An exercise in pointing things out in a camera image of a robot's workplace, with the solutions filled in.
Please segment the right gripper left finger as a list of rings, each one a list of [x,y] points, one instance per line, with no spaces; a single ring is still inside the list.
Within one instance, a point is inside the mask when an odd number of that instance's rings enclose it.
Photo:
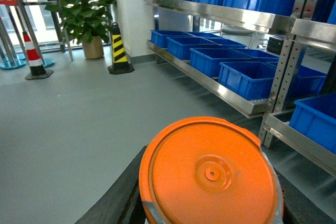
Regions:
[[[139,169],[146,148],[142,147],[107,192],[76,223],[145,223]]]

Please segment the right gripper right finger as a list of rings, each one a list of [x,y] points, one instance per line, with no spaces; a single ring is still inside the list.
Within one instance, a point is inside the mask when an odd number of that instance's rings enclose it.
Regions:
[[[335,223],[330,216],[318,208],[297,187],[275,169],[284,200],[284,223]]]

